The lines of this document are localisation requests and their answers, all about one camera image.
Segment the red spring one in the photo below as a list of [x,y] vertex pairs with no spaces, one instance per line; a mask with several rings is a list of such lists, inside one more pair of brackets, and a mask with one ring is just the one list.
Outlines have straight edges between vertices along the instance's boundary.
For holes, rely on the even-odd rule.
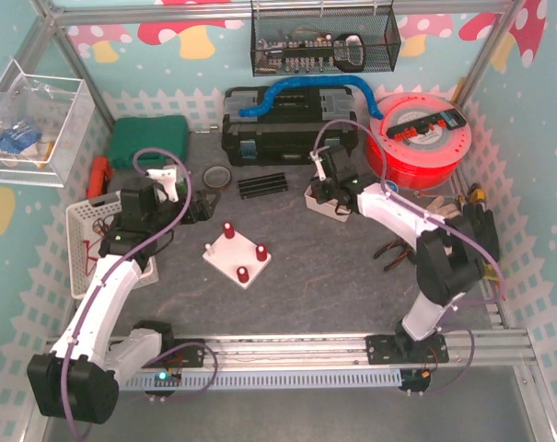
[[226,239],[232,239],[235,237],[235,228],[231,222],[225,222],[223,224],[223,233]]

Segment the black aluminium extrusion block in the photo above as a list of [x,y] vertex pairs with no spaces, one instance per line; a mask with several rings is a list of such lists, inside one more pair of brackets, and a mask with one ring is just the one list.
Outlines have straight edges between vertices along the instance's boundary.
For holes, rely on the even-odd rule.
[[288,183],[283,172],[238,181],[238,192],[242,200],[286,192],[287,190]]

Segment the red spring two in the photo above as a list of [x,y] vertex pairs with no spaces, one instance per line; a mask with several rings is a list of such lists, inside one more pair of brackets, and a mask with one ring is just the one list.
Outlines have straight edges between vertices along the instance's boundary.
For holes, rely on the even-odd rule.
[[268,251],[265,245],[258,244],[255,251],[258,262],[265,262],[268,259]]

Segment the red spring three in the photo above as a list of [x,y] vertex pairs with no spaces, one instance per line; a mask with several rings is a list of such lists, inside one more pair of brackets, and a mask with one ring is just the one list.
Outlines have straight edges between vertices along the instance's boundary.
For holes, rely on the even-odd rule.
[[245,266],[239,266],[237,268],[238,281],[242,284],[246,284],[249,281],[249,271]]

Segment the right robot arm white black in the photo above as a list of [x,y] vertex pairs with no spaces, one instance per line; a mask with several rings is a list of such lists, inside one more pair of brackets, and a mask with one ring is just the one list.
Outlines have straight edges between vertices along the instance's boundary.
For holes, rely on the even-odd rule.
[[405,345],[429,338],[445,313],[483,277],[472,223],[463,215],[446,220],[401,197],[375,175],[358,174],[341,145],[322,147],[309,157],[317,170],[310,186],[319,204],[334,200],[375,220],[414,251],[419,294],[397,335]]

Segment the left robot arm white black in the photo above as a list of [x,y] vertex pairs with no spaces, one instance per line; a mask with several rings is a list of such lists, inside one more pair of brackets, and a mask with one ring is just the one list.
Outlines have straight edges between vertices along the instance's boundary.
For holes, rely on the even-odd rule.
[[204,341],[177,343],[170,324],[140,320],[129,336],[110,344],[114,325],[149,260],[162,251],[158,241],[176,225],[209,220],[218,192],[158,198],[155,186],[123,190],[121,208],[99,247],[93,278],[78,310],[52,349],[34,355],[27,376],[41,415],[103,424],[112,415],[122,384],[140,368],[166,364]]

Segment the white spring tray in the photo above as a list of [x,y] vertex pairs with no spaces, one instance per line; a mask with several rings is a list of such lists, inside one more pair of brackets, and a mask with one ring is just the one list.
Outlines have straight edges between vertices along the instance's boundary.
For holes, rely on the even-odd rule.
[[315,194],[308,186],[304,193],[304,198],[306,202],[307,209],[325,215],[328,218],[334,219],[336,221],[345,223],[349,218],[351,211],[346,208],[337,208],[337,201],[335,199],[330,200],[326,203],[319,204],[315,198]]

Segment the brown tape roll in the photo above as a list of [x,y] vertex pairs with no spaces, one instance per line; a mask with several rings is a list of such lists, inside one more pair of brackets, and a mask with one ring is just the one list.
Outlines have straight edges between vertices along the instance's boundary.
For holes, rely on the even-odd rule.
[[222,191],[226,189],[232,181],[232,174],[229,168],[222,165],[214,165],[206,169],[203,173],[204,186],[212,191]]

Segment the white perforated basket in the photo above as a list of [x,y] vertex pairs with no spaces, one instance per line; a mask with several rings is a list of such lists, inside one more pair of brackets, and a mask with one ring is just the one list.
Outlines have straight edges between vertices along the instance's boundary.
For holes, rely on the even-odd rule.
[[72,298],[81,300],[89,289],[99,260],[100,242],[114,216],[121,210],[119,192],[67,207],[66,234]]

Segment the orange utility knife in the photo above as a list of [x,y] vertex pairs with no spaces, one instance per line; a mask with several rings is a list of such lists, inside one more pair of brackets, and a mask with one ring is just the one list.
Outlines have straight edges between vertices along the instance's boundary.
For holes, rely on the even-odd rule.
[[112,168],[108,159],[104,156],[95,157],[90,170],[87,198],[92,199],[106,194],[111,178]]

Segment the black toolbox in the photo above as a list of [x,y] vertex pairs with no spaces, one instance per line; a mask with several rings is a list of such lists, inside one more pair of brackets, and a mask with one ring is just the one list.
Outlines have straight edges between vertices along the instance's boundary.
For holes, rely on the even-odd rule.
[[233,87],[224,99],[221,147],[234,167],[306,165],[319,130],[326,122],[355,120],[348,87],[286,89],[259,117],[239,112],[262,101],[266,87]]

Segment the green plastic case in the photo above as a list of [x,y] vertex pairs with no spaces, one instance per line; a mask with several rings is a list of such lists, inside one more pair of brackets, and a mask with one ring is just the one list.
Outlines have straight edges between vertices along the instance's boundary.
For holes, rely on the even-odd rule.
[[189,125],[182,115],[120,118],[113,127],[107,159],[113,169],[132,169],[139,150],[157,147],[185,162],[189,138]]

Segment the red filament spool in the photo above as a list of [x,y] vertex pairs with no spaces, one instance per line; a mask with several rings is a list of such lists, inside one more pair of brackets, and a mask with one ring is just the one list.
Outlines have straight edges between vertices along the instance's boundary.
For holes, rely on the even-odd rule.
[[463,115],[462,111],[446,99],[421,92],[390,95],[378,107],[383,118],[370,120],[372,134],[366,138],[364,148],[368,166],[403,189],[428,190],[449,179],[470,148],[468,123],[453,131],[436,127],[428,134],[402,142],[389,139],[386,131],[440,111],[456,109]]

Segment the white work glove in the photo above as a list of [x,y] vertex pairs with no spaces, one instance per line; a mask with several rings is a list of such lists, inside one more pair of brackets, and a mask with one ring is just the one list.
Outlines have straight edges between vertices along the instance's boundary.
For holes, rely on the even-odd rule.
[[420,217],[426,219],[434,215],[441,216],[444,219],[452,219],[461,215],[461,210],[455,201],[450,201],[438,195],[423,209]]

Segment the black red terminal strip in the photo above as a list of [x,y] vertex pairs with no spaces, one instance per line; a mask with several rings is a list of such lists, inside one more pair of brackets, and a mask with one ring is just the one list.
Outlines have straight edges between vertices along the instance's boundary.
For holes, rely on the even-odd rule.
[[453,131],[464,127],[466,124],[466,119],[459,110],[448,109],[389,127],[386,136],[389,139],[402,142],[418,135],[428,134],[436,127]]

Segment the blue white glove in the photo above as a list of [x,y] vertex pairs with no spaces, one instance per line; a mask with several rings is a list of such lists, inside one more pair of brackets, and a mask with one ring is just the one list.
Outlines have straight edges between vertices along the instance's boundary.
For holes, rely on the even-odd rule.
[[41,140],[42,132],[33,122],[20,121],[0,135],[0,152],[21,155]]

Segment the white peg base plate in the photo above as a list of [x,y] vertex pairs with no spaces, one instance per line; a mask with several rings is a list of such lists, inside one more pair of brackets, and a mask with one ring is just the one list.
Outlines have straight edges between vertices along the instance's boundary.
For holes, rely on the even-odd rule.
[[[215,241],[204,246],[202,257],[237,286],[248,289],[272,260],[272,254],[265,245],[268,259],[265,262],[258,262],[255,251],[257,245],[237,231],[232,239],[226,239],[222,233]],[[246,284],[238,281],[239,266],[245,266],[249,271],[249,281]]]

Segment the clear acrylic wall box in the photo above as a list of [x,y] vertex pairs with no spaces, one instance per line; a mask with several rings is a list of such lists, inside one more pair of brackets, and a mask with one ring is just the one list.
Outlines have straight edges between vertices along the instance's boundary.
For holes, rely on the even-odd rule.
[[83,79],[25,73],[0,85],[0,183],[63,188],[95,110]]

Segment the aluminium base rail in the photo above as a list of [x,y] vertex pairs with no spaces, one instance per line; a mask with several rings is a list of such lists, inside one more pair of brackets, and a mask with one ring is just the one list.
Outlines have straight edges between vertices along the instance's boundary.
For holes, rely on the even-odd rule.
[[50,353],[112,375],[122,391],[152,395],[208,390],[403,387],[442,368],[528,366],[536,361],[523,330],[450,331],[418,343],[406,357],[385,334],[213,335],[177,338],[142,327],[126,338],[67,331]]

